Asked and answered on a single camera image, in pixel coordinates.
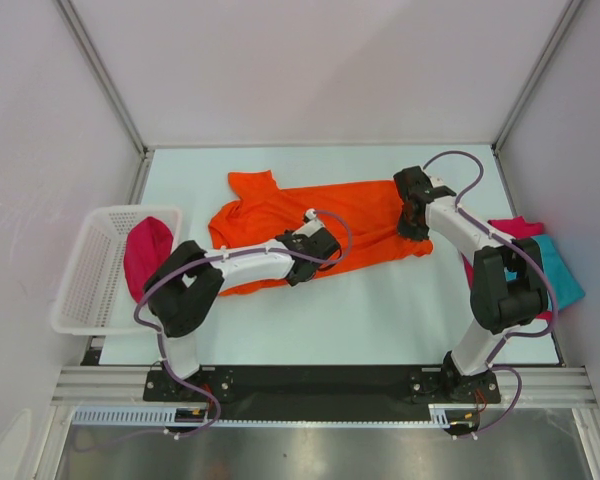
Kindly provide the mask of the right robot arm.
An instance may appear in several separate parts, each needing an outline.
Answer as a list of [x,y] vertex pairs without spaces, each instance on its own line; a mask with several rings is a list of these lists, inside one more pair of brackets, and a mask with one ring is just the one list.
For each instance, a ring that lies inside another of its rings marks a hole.
[[473,216],[452,189],[419,166],[405,168],[393,179],[402,201],[398,234],[427,240],[436,232],[471,262],[473,320],[446,354],[441,376],[443,393],[464,401],[507,340],[548,310],[541,250],[534,239],[516,239]]

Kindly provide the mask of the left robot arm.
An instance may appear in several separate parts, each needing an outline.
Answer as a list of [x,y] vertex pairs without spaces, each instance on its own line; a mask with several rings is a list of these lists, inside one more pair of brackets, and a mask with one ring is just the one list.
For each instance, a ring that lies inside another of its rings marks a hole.
[[145,283],[134,311],[137,323],[156,331],[159,360],[171,369],[167,389],[182,400],[199,392],[195,331],[221,293],[265,280],[295,286],[343,259],[318,218],[257,245],[205,250],[193,240],[181,243]]

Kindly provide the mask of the folded crimson t-shirt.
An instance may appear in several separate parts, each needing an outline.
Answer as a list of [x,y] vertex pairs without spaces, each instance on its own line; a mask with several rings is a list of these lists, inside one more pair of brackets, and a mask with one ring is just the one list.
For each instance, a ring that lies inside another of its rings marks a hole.
[[[543,235],[545,233],[545,227],[544,227],[543,223],[541,223],[541,222],[529,223],[522,216],[517,216],[515,218],[510,218],[510,219],[491,219],[491,220],[488,220],[488,223],[491,226],[493,226],[494,228],[501,230],[502,232],[504,232],[508,235],[511,235],[512,237],[514,237],[516,239],[527,238],[527,237],[536,237],[539,235]],[[546,255],[547,255],[547,257],[546,257],[547,267],[546,267],[545,273],[547,274],[547,277],[548,277],[549,276],[548,275],[549,274],[549,271],[548,271],[548,264],[549,264],[548,255],[549,254],[547,253]],[[472,284],[473,284],[474,270],[473,270],[472,265],[470,264],[470,262],[464,255],[462,255],[462,259],[463,259],[463,265],[464,265],[464,270],[465,270],[465,274],[467,277],[469,289],[471,289]],[[542,312],[536,318],[545,320],[548,324],[552,318],[551,307],[549,306],[549,309],[546,312]]]

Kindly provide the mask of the folded teal t-shirt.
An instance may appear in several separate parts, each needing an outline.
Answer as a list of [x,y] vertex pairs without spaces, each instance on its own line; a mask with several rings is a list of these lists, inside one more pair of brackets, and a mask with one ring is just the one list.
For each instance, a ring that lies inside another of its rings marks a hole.
[[585,297],[585,292],[560,255],[552,238],[547,234],[533,236],[538,244],[544,273],[554,288],[559,310],[577,303]]

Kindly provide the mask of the crimson t-shirt in basket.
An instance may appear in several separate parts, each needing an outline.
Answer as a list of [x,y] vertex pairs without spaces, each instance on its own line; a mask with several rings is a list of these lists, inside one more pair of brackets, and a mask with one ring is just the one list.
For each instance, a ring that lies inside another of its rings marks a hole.
[[161,220],[149,216],[127,235],[123,258],[126,284],[131,298],[138,303],[144,286],[169,257],[174,236]]

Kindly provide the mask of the white plastic basket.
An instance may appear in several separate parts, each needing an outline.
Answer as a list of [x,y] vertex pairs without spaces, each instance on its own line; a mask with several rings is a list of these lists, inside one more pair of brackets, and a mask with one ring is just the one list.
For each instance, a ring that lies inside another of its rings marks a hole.
[[50,322],[54,331],[75,336],[144,334],[136,302],[125,280],[123,258],[129,232],[153,217],[179,241],[182,210],[175,206],[117,205],[98,208],[84,220],[60,283]]

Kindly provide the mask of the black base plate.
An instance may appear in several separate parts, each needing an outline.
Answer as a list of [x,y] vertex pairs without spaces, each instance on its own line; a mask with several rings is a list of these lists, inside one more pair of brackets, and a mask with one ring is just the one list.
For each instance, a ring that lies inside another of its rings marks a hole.
[[204,366],[189,377],[188,389],[165,368],[149,371],[143,398],[152,403],[203,402],[214,395],[231,417],[297,415],[330,419],[396,419],[418,405],[448,404],[454,409],[497,405],[496,377],[485,373],[448,390],[437,367],[420,365]]

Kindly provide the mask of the aluminium frame rail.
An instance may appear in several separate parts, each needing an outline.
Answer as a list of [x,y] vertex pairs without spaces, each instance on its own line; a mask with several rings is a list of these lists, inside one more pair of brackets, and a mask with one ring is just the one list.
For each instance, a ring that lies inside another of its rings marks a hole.
[[[147,366],[71,366],[61,370],[51,397],[53,406],[140,406]],[[595,408],[598,406],[584,368],[518,367],[522,379],[519,408]]]

